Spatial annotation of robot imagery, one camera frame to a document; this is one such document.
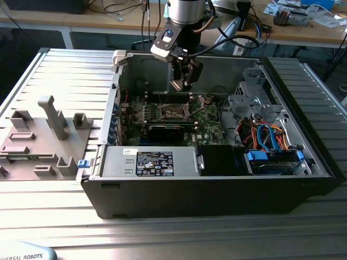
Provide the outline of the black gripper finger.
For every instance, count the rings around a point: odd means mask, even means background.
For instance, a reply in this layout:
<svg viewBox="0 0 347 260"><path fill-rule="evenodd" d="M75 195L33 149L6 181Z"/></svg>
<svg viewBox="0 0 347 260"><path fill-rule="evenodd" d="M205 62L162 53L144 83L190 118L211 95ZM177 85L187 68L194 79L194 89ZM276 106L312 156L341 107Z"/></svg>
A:
<svg viewBox="0 0 347 260"><path fill-rule="evenodd" d="M172 79L175 81L184 81L185 73L184 73L184 58L176 57L171 62L172 69Z"/></svg>
<svg viewBox="0 0 347 260"><path fill-rule="evenodd" d="M198 81L202 70L203 64L195 58L190 59L184 65L184 91L189 91L191 85Z"/></svg>

